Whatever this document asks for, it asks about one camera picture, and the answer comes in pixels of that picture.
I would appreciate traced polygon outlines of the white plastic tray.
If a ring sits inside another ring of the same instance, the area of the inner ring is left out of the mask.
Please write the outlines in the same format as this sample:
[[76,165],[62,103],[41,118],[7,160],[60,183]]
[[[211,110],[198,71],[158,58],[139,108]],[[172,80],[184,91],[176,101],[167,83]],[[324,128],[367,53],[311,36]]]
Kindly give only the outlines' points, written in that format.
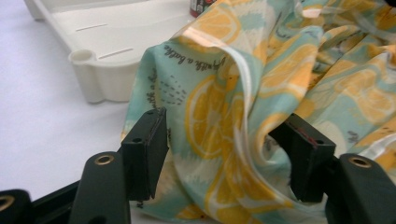
[[145,50],[193,20],[190,0],[24,0],[68,52],[89,103],[127,102]]

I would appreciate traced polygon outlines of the red can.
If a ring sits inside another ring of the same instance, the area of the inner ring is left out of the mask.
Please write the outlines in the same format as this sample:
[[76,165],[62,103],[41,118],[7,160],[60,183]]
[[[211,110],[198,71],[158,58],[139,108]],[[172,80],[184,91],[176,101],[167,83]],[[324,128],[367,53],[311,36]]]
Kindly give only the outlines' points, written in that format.
[[190,0],[190,14],[197,18],[217,0]]

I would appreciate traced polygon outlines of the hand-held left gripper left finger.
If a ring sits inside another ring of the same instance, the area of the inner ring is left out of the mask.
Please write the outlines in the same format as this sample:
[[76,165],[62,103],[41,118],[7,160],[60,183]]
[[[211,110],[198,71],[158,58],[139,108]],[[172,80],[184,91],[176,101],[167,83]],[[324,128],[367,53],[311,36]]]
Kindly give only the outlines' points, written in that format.
[[130,201],[155,197],[168,152],[166,109],[145,112],[121,142],[127,196]]

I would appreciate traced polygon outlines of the lemon print cloth bag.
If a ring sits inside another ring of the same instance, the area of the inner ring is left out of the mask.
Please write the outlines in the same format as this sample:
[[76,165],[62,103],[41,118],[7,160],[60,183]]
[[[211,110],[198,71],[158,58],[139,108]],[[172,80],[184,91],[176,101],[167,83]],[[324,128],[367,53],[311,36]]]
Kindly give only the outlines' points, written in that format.
[[396,181],[396,7],[386,0],[217,0],[148,49],[126,117],[167,111],[170,151],[154,199],[136,209],[178,222],[327,224],[292,195],[269,136],[297,114],[338,154]]

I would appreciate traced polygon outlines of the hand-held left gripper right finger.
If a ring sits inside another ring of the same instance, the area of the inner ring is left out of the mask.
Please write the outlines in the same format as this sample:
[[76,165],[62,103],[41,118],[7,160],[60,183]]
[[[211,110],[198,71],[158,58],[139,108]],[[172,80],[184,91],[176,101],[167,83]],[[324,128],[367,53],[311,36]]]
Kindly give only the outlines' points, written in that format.
[[290,163],[290,188],[298,201],[322,201],[323,172],[336,144],[296,114],[291,114],[269,135],[285,150]]

